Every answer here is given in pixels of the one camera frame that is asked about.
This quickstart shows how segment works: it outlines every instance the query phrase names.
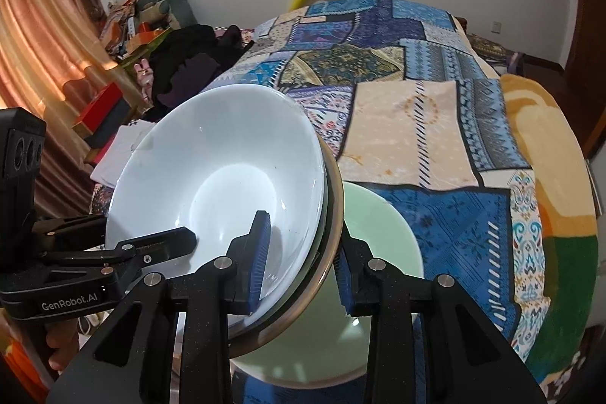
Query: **patchwork bedspread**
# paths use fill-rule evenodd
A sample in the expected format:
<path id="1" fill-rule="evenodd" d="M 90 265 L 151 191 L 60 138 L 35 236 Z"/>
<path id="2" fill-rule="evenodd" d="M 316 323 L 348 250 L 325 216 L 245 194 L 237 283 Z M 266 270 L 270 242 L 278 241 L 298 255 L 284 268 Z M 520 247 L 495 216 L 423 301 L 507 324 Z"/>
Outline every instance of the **patchwork bedspread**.
<path id="1" fill-rule="evenodd" d="M 455 276 L 538 381 L 564 368 L 587 319 L 596 224 L 581 151 L 550 96 L 498 78 L 446 11 L 404 0 L 317 3 L 263 23 L 255 39 L 206 90 L 287 93 L 343 179 L 407 220 L 427 278 Z"/>
<path id="2" fill-rule="evenodd" d="M 532 167 L 501 82 L 446 11 L 404 0 L 317 3 L 263 23 L 208 88 L 286 92 L 342 177 L 387 199 L 425 275 L 455 276 L 525 360 L 550 305 Z"/>

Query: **light green bowl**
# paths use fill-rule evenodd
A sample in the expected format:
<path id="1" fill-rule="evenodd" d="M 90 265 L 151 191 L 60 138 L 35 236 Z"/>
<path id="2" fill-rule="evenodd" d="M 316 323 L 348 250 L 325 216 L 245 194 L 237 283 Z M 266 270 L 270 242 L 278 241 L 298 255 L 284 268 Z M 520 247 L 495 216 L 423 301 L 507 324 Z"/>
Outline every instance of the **light green bowl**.
<path id="1" fill-rule="evenodd" d="M 423 277 L 414 234 L 402 215 L 368 189 L 345 182 L 345 223 L 375 257 Z M 281 387 L 331 387 L 366 372 L 370 317 L 351 318 L 340 304 L 334 271 L 293 324 L 265 346 L 232 360 L 240 370 Z"/>

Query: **blue patterned fabric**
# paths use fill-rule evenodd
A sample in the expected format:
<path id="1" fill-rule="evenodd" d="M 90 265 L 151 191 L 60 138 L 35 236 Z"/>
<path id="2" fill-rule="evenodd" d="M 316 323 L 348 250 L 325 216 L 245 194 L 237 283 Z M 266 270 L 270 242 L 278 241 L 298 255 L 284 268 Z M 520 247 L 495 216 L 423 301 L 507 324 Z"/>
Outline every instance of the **blue patterned fabric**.
<path id="1" fill-rule="evenodd" d="M 281 71 L 275 88 L 309 86 L 351 86 L 380 79 L 402 79 L 400 66 L 387 60 L 381 51 L 361 49 L 341 43 L 330 49 L 302 51 Z"/>
<path id="2" fill-rule="evenodd" d="M 455 277 L 511 340 L 519 306 L 508 282 L 513 268 L 509 189 L 466 187 L 443 192 L 406 185 L 360 185 L 389 201 L 411 227 L 423 256 L 425 278 L 443 273 Z M 490 270 L 498 274 L 499 283 L 486 283 Z"/>
<path id="3" fill-rule="evenodd" d="M 517 149 L 499 80 L 458 81 L 463 136 L 478 171 L 530 168 Z"/>
<path id="4" fill-rule="evenodd" d="M 290 52 L 274 52 L 273 54 L 269 54 L 268 57 L 266 58 L 267 62 L 272 62 L 275 60 L 285 60 L 285 61 L 289 61 L 290 59 L 292 59 L 293 57 L 295 57 L 295 54 L 297 52 L 295 51 L 290 51 Z"/>
<path id="5" fill-rule="evenodd" d="M 338 157 L 353 107 L 353 87 L 314 86 L 290 89 L 287 95 L 302 106 L 317 134 Z"/>
<path id="6" fill-rule="evenodd" d="M 327 14 L 346 14 L 364 11 L 376 6 L 377 0 L 337 0 L 313 4 L 305 13 L 306 16 L 323 16 Z"/>
<path id="7" fill-rule="evenodd" d="M 299 23 L 295 25 L 285 51 L 328 49 L 343 42 L 351 32 L 351 21 Z"/>
<path id="8" fill-rule="evenodd" d="M 433 8 L 425 4 L 412 1 L 393 0 L 394 18 L 412 18 L 413 20 L 425 21 L 437 27 L 454 30 L 455 25 L 450 15 L 443 9 Z"/>
<path id="9" fill-rule="evenodd" d="M 425 40 L 423 24 L 414 19 L 392 16 L 392 0 L 378 0 L 375 8 L 356 15 L 355 27 L 347 42 L 362 48 L 398 45 L 402 38 Z"/>
<path id="10" fill-rule="evenodd" d="M 401 39 L 406 50 L 406 76 L 424 81 L 486 79 L 472 55 L 425 40 Z"/>
<path id="11" fill-rule="evenodd" d="M 270 20 L 267 20 L 265 23 L 261 23 L 258 27 L 256 27 L 253 39 L 255 41 L 257 41 L 257 40 L 259 40 L 259 38 L 266 36 L 269 33 L 269 30 L 272 29 L 272 26 L 275 23 L 276 19 L 278 19 L 278 18 L 272 18 Z"/>
<path id="12" fill-rule="evenodd" d="M 255 67 L 255 69 L 247 72 L 242 78 L 241 82 L 272 86 L 273 76 L 277 69 L 283 64 L 284 63 L 282 61 L 262 62 Z"/>

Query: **bowl rim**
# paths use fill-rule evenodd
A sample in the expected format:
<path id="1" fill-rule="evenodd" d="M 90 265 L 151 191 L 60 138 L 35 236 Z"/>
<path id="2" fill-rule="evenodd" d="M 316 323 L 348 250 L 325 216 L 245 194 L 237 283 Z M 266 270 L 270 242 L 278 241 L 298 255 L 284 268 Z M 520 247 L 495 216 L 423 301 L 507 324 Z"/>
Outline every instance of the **bowl rim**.
<path id="1" fill-rule="evenodd" d="M 198 95 L 195 95 L 194 97 L 190 98 L 189 100 L 183 102 L 181 105 L 176 107 L 171 113 L 166 115 L 160 122 L 158 122 L 150 130 L 150 132 L 141 140 L 141 142 L 137 145 L 136 149 L 131 154 L 130 158 L 128 159 L 128 162 L 124 166 L 122 174 L 120 175 L 120 177 L 117 180 L 116 188 L 114 190 L 114 194 L 111 197 L 110 205 L 109 205 L 108 212 L 107 212 L 108 225 L 111 225 L 112 223 L 116 222 L 116 215 L 115 214 L 113 215 L 112 211 L 115 212 L 115 204 L 117 202 L 117 197 L 120 195 L 119 191 L 121 190 L 120 185 L 122 184 L 122 187 L 124 187 L 123 177 L 125 176 L 125 173 L 128 172 L 128 170 L 131 167 L 133 167 L 135 156 L 138 156 L 138 154 L 141 153 L 141 150 L 144 149 L 145 145 L 147 145 L 147 143 L 150 140 L 154 139 L 158 132 L 161 132 L 162 128 L 167 125 L 167 122 L 170 122 L 172 119 L 177 118 L 177 117 L 175 117 L 175 115 L 177 115 L 180 111 L 183 111 L 184 109 L 195 105 L 196 104 L 195 102 L 197 100 L 208 98 L 209 95 L 217 95 L 217 94 L 222 94 L 224 92 L 229 93 L 229 92 L 234 92 L 234 91 L 245 91 L 245 92 L 252 92 L 252 93 L 258 92 L 260 94 L 272 93 L 273 94 L 272 98 L 276 98 L 276 99 L 279 98 L 280 101 L 284 102 L 289 107 L 291 107 L 293 111 L 297 112 L 299 114 L 299 116 L 301 117 L 302 126 L 307 128 L 306 132 L 305 132 L 305 139 L 307 140 L 309 138 L 308 140 L 311 143 L 311 146 L 314 148 L 314 150 L 313 150 L 314 176 L 317 179 L 320 176 L 323 177 L 325 175 L 326 165 L 325 165 L 325 159 L 323 156 L 322 146 L 320 145 L 319 142 L 316 144 L 316 139 L 313 139 L 313 138 L 317 137 L 317 133 L 314 130 L 314 127 L 311 124 L 311 121 L 306 116 L 304 110 L 292 98 L 290 98 L 288 95 L 286 95 L 278 90 L 275 90 L 272 87 L 262 86 L 262 85 L 257 85 L 257 84 L 231 84 L 231 85 L 227 85 L 227 86 L 220 86 L 220 87 L 216 87 L 216 88 L 210 89 L 208 91 L 199 93 Z M 273 299 L 273 303 L 278 303 L 278 301 L 280 301 L 281 296 L 284 293 L 286 293 L 290 283 L 287 283 L 285 281 L 288 278 L 290 278 L 291 283 L 295 280 L 296 274 L 299 272 L 302 265 L 305 263 L 305 259 L 307 258 L 308 251 L 311 249 L 311 246 L 313 245 L 313 240 L 316 236 L 316 230 L 317 230 L 317 226 L 319 224 L 320 216 L 321 216 L 321 212 L 322 212 L 322 203 L 323 203 L 323 195 L 324 195 L 323 180 L 321 180 L 320 185 L 316 185 L 314 187 L 314 189 L 312 190 L 312 194 L 313 195 L 311 196 L 310 199 L 313 201 L 313 207 L 310 208 L 310 213 L 309 213 L 309 217 L 308 217 L 308 219 L 310 220 L 308 222 L 308 230 L 302 235 L 302 243 L 301 243 L 301 251 L 305 250 L 305 255 L 302 255 L 302 253 L 299 252 L 299 254 L 296 256 L 296 258 L 294 259 L 291 266 L 284 273 L 283 279 L 281 281 L 279 281 L 274 286 L 272 291 L 270 291 L 267 294 L 267 297 L 271 297 L 270 299 Z M 269 306 L 266 307 L 266 311 L 270 310 L 272 306 L 273 306 L 272 304 L 269 304 Z M 261 313 L 255 313 L 255 315 L 257 316 L 257 318 L 262 316 Z"/>
<path id="2" fill-rule="evenodd" d="M 268 313 L 271 312 L 270 315 L 268 315 L 266 317 L 267 313 L 265 313 L 264 315 L 261 316 L 261 321 L 256 321 L 251 326 L 244 327 L 243 329 L 241 329 L 235 333 L 232 332 L 233 327 L 235 327 L 235 325 L 232 325 L 231 327 L 229 327 L 229 330 L 230 330 L 229 334 L 228 334 L 229 341 L 231 341 L 231 340 L 235 339 L 237 336 L 244 334 L 245 332 L 251 331 L 253 329 L 257 329 L 257 330 L 261 331 L 265 327 L 268 327 L 268 325 L 272 324 L 275 320 L 277 320 L 278 317 L 280 317 L 282 315 L 282 313 L 284 313 L 289 306 L 291 306 L 293 303 L 295 303 L 296 298 L 303 292 L 303 290 L 305 289 L 305 286 L 307 286 L 311 282 L 311 277 L 319 265 L 322 254 L 326 250 L 326 244 L 328 243 L 328 235 L 330 233 L 329 231 L 326 230 L 326 226 L 329 225 L 330 219 L 332 217 L 332 211 L 329 210 L 330 207 L 328 207 L 328 205 L 332 204 L 332 202 L 333 202 L 332 192 L 328 191 L 330 188 L 329 183 L 330 183 L 330 181 L 328 180 L 328 175 L 324 174 L 324 197 L 323 197 L 323 201 L 322 201 L 322 214 L 320 215 L 320 222 L 318 223 L 318 229 L 316 230 L 316 237 L 314 238 L 314 241 L 311 244 L 311 249 L 310 249 L 309 253 L 307 254 L 307 258 L 305 259 L 305 262 L 303 263 L 301 269 L 299 270 L 299 273 L 301 273 L 301 270 L 304 269 L 305 270 L 304 275 L 300 278 L 299 282 L 296 283 L 296 286 L 293 286 L 293 284 L 297 280 L 298 275 L 297 275 L 297 277 L 295 277 L 295 281 L 293 281 L 293 283 L 291 283 L 291 285 L 289 286 L 289 290 L 292 287 L 293 291 L 291 291 L 289 294 L 289 290 L 287 290 L 287 292 L 278 300 L 278 302 L 276 304 L 274 304 L 274 306 L 272 306 L 271 309 L 268 310 Z"/>
<path id="3" fill-rule="evenodd" d="M 334 257 L 339 247 L 341 232 L 343 230 L 345 194 L 339 166 L 333 156 L 332 150 L 320 136 L 317 136 L 317 138 L 320 147 L 322 148 L 324 169 L 328 176 L 328 193 L 332 195 L 333 200 L 332 204 L 329 204 L 331 218 L 330 225 L 326 225 L 326 230 L 328 231 L 326 247 L 315 270 L 313 265 L 310 268 L 309 272 L 312 273 L 313 271 L 311 279 L 306 284 L 305 280 L 301 283 L 300 286 L 305 285 L 301 294 L 297 297 L 297 291 L 293 293 L 292 298 L 297 297 L 294 303 L 290 304 L 290 306 L 282 312 L 278 310 L 278 312 L 275 313 L 278 318 L 275 318 L 274 320 L 269 318 L 266 323 L 260 324 L 250 331 L 239 334 L 229 340 L 230 358 L 236 358 L 251 353 L 288 329 L 311 303 L 319 289 L 322 287 L 322 284 L 333 265 Z"/>
<path id="4" fill-rule="evenodd" d="M 379 199 L 388 203 L 390 205 L 390 207 L 394 208 L 394 206 L 392 204 L 390 204 L 389 201 L 386 201 L 386 199 L 382 198 L 376 192 L 374 192 L 373 190 L 367 189 L 366 187 L 360 185 L 360 183 L 358 183 L 358 182 L 344 181 L 342 183 L 344 185 L 344 189 L 345 189 L 345 184 L 347 184 L 350 187 L 362 189 L 362 190 L 364 190 L 365 193 L 369 193 L 371 195 L 377 196 Z M 407 229 L 408 232 L 412 235 L 412 238 L 414 239 L 414 242 L 416 243 L 416 246 L 417 246 L 416 250 L 418 253 L 417 261 L 418 261 L 418 265 L 420 266 L 420 277 L 425 279 L 425 266 L 423 265 L 422 255 L 420 252 L 420 247 L 419 247 L 418 241 L 416 239 L 416 235 L 414 234 L 414 232 L 413 232 L 412 228 L 410 227 L 410 225 L 408 224 L 408 222 L 403 217 L 402 217 L 402 221 L 403 221 L 403 225 L 404 225 L 405 229 Z M 413 323 L 417 319 L 417 317 L 418 317 L 418 314 L 412 313 Z M 278 387 L 289 388 L 289 389 L 293 389 L 293 390 L 318 390 L 318 389 L 323 389 L 323 388 L 328 388 L 328 387 L 334 387 L 336 385 L 347 384 L 348 382 L 351 382 L 357 378 L 362 377 L 367 372 L 367 362 L 364 362 L 363 365 L 361 365 L 357 368 L 351 369 L 340 375 L 335 375 L 335 376 L 328 377 L 325 379 L 319 379 L 319 380 L 314 380 L 314 381 L 310 381 L 310 382 L 298 382 L 298 381 L 274 378 L 271 375 L 259 374 L 257 372 L 248 373 L 247 368 L 252 367 L 254 365 L 247 365 L 247 364 L 243 365 L 237 359 L 231 360 L 230 365 L 231 365 L 232 372 L 239 371 L 243 375 L 247 375 L 254 379 L 258 379 L 266 384 L 276 385 Z"/>

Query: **red box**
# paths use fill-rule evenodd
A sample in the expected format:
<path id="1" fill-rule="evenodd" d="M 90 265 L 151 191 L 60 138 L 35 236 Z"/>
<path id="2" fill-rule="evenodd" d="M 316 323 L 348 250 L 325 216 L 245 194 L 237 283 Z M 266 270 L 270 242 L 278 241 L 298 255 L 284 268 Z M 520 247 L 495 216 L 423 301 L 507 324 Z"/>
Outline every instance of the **red box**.
<path id="1" fill-rule="evenodd" d="M 122 98 L 122 90 L 118 85 L 108 84 L 80 113 L 72 129 L 83 139 L 92 135 L 120 98 Z"/>

